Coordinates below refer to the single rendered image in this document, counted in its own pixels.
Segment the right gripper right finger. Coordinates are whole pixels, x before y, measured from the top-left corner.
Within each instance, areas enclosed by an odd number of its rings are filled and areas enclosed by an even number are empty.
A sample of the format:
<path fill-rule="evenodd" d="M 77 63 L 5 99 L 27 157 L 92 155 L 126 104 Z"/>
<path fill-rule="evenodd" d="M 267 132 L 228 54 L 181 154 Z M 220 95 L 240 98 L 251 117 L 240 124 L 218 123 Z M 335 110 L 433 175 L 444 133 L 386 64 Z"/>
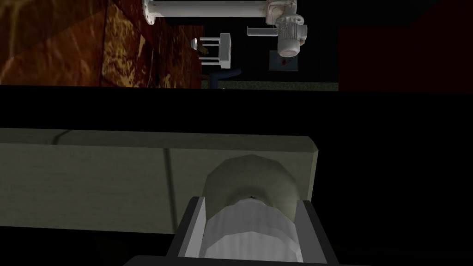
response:
<path fill-rule="evenodd" d="M 304 263 L 339 263 L 316 211 L 308 200 L 297 201 L 296 231 Z"/>

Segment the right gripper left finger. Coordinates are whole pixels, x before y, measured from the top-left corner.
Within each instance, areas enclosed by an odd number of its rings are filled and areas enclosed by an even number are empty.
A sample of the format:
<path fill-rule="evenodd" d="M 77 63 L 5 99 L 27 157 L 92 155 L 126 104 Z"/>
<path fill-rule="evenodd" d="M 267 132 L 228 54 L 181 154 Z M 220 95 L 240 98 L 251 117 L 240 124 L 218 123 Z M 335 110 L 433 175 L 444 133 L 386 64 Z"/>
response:
<path fill-rule="evenodd" d="M 196 196 L 192 197 L 182 216 L 166 256 L 198 258 L 200 255 L 205 226 L 205 198 Z"/>

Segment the olive and grey round knob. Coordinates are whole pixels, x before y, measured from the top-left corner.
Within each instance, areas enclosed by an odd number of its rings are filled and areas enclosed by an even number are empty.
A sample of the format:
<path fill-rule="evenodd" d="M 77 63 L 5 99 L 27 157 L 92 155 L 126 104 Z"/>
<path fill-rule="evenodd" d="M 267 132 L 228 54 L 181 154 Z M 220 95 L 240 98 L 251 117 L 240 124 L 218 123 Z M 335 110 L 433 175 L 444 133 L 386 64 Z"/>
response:
<path fill-rule="evenodd" d="M 224 160 L 207 176 L 202 195 L 201 258 L 303 261 L 294 224 L 300 196 L 278 161 L 256 155 Z"/>

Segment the olive door leaf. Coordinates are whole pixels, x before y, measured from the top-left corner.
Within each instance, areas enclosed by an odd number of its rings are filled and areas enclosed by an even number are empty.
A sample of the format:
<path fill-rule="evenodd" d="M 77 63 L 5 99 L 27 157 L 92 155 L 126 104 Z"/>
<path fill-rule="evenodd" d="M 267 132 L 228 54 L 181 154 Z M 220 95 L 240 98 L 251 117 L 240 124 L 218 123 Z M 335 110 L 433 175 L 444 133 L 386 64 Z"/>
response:
<path fill-rule="evenodd" d="M 317 156 L 302 136 L 0 128 L 0 226 L 172 234 L 194 196 L 294 220 Z"/>

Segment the blue bent bar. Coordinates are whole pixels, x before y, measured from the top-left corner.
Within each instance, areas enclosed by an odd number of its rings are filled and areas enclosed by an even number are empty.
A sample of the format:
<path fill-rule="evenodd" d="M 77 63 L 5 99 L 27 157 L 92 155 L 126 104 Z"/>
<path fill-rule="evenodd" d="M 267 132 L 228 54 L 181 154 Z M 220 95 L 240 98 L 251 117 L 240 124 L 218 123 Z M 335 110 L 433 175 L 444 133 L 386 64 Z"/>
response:
<path fill-rule="evenodd" d="M 238 76 L 242 73 L 240 68 L 213 72 L 208 75 L 208 89 L 218 89 L 218 81 Z"/>

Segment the white pipe with motor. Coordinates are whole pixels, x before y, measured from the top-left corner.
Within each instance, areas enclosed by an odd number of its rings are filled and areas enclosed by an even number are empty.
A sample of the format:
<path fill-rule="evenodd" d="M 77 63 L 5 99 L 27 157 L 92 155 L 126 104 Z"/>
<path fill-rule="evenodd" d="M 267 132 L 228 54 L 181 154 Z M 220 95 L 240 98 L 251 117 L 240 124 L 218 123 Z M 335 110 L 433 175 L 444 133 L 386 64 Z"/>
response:
<path fill-rule="evenodd" d="M 297 0 L 141 0 L 146 22 L 156 18 L 265 18 L 266 28 L 247 28 L 247 36 L 277 37 L 277 52 L 290 58 L 298 55 L 307 39 L 308 27 L 297 14 Z"/>

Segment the dark picture on wall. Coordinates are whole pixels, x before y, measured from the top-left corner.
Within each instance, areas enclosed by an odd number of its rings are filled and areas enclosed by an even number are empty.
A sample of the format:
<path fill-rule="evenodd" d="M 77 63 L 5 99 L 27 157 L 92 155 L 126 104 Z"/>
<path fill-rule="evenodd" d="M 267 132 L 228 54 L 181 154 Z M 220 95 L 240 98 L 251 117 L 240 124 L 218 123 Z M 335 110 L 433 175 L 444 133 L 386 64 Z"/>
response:
<path fill-rule="evenodd" d="M 298 71 L 298 56 L 282 57 L 276 50 L 269 51 L 268 70 L 279 72 L 297 72 Z"/>

